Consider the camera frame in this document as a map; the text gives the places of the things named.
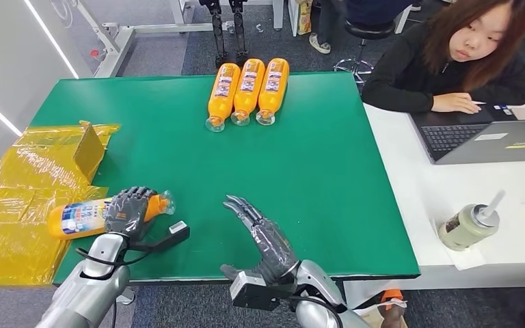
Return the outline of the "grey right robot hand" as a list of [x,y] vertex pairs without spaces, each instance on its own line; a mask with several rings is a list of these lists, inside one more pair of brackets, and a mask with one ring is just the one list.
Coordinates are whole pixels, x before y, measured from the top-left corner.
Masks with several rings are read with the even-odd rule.
[[223,205],[241,220],[260,252],[259,263],[248,273],[259,274],[267,284],[275,284],[295,270],[300,260],[276,222],[244,197],[227,195]]

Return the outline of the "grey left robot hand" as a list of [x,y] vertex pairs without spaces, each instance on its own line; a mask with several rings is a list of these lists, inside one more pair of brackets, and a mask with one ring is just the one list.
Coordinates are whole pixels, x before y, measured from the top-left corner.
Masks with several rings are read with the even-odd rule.
[[144,219],[150,198],[155,195],[158,193],[148,187],[130,187],[114,195],[107,208],[105,231],[141,241],[148,229]]

